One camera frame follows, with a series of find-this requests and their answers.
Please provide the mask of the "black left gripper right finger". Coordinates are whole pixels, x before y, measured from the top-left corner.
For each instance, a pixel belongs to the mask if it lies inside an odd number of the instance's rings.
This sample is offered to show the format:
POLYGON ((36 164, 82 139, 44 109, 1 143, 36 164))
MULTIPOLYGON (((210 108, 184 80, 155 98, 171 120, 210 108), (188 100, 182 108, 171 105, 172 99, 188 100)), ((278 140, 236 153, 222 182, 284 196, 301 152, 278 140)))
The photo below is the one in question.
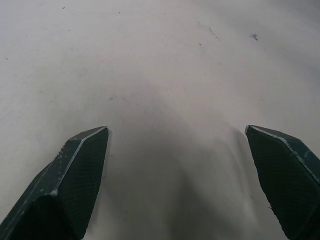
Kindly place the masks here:
POLYGON ((289 240, 320 240, 320 159, 298 138, 245 129, 259 183, 289 240))

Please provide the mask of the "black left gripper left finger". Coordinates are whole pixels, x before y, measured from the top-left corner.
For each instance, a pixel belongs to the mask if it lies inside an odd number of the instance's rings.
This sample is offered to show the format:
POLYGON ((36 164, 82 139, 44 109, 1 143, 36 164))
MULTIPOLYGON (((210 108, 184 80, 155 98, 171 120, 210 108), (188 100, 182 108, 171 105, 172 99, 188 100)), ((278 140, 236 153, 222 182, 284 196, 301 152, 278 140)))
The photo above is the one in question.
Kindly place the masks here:
POLYGON ((82 240, 101 185, 109 129, 83 131, 27 186, 0 224, 0 240, 82 240))

